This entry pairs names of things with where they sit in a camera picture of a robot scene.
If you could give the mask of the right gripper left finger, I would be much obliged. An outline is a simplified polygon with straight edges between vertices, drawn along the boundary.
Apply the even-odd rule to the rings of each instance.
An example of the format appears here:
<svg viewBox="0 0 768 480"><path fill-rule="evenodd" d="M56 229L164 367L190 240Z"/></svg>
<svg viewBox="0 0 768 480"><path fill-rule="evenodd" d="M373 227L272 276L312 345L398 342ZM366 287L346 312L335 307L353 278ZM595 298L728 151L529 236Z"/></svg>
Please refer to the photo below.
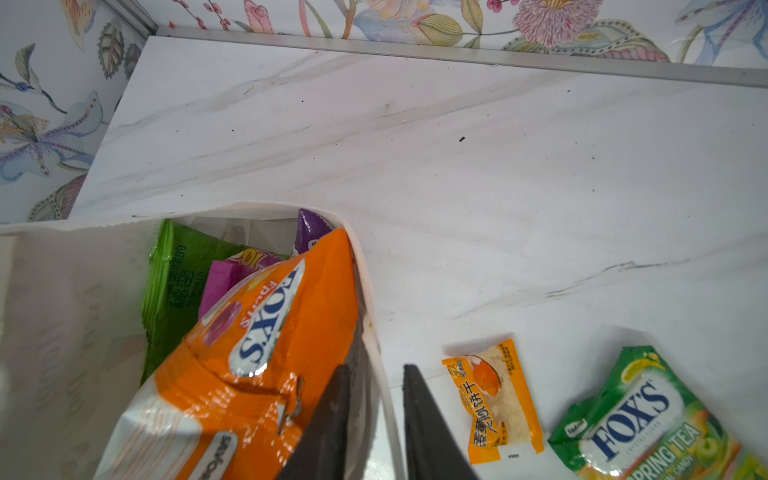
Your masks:
<svg viewBox="0 0 768 480"><path fill-rule="evenodd" d="M338 480L345 477L350 398L350 369L341 365L335 369L278 480Z"/></svg>

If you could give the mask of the white paper bag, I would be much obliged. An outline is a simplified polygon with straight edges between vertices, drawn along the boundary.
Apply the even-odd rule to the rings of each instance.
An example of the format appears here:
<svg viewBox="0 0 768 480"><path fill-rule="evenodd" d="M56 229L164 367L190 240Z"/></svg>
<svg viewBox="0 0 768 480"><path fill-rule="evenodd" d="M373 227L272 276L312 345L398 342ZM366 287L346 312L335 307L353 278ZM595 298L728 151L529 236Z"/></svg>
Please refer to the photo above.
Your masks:
<svg viewBox="0 0 768 480"><path fill-rule="evenodd" d="M286 254L298 212L240 202L3 226L2 477L94 476L139 388L147 348L140 308L164 220Z"/></svg>

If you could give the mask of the purple white snack packet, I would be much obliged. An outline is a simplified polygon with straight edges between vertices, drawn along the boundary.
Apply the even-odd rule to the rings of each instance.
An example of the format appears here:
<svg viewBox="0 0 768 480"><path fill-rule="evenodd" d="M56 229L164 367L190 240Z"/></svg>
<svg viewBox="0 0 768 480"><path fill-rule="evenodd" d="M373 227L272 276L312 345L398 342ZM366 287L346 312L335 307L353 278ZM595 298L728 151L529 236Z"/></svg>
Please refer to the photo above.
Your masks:
<svg viewBox="0 0 768 480"><path fill-rule="evenodd" d="M298 256L311 250L322 237L334 229L335 227L318 213L299 209L292 255Z"/></svg>

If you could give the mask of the orange Fox's candy bag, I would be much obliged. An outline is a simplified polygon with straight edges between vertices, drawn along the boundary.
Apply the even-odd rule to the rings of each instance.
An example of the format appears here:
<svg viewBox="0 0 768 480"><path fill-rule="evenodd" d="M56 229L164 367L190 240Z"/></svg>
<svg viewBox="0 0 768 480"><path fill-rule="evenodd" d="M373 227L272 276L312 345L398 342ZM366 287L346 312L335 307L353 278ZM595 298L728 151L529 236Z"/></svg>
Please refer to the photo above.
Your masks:
<svg viewBox="0 0 768 480"><path fill-rule="evenodd" d="M359 319L346 231L233 287L140 387L99 479L273 479Z"/></svg>

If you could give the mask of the green Fox's candy bag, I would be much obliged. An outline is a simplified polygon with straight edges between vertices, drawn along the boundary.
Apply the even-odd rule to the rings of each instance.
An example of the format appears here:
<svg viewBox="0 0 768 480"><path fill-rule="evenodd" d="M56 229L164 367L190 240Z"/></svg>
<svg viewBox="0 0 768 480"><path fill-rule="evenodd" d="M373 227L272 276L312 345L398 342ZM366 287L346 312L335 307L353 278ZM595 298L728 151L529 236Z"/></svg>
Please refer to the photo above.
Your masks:
<svg viewBox="0 0 768 480"><path fill-rule="evenodd" d="M745 447L651 346L625 347L600 391L548 439L580 479L764 479Z"/></svg>

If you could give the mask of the green chips bag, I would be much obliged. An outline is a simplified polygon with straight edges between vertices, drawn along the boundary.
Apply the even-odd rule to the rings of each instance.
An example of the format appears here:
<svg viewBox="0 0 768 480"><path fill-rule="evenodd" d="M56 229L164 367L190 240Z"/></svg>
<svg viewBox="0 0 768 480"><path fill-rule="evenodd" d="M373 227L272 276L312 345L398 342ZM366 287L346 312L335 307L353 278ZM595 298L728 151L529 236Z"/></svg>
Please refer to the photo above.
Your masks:
<svg viewBox="0 0 768 480"><path fill-rule="evenodd" d="M210 267L245 249L176 221L162 222L149 260L141 305L147 351L146 382L198 322Z"/></svg>

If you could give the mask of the magenta purple snack bag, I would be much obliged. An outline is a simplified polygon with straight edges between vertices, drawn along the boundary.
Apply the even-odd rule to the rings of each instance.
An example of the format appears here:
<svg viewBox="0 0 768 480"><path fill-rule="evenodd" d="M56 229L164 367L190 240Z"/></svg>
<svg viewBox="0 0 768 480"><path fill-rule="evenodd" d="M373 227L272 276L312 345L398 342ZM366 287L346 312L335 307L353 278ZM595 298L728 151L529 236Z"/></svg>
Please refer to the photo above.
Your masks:
<svg viewBox="0 0 768 480"><path fill-rule="evenodd" d="M201 320L238 282L282 261L283 258L276 254L251 247L224 260L214 260L203 290L198 319Z"/></svg>

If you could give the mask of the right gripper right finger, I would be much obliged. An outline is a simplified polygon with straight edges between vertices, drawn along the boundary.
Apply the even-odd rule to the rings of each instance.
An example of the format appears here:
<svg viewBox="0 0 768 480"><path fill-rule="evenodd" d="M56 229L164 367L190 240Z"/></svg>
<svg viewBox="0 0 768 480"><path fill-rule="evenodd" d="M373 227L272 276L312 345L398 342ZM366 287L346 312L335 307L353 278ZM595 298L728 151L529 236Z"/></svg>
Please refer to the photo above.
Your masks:
<svg viewBox="0 0 768 480"><path fill-rule="evenodd" d="M407 478L477 480L459 450L419 368L404 366L403 407Z"/></svg>

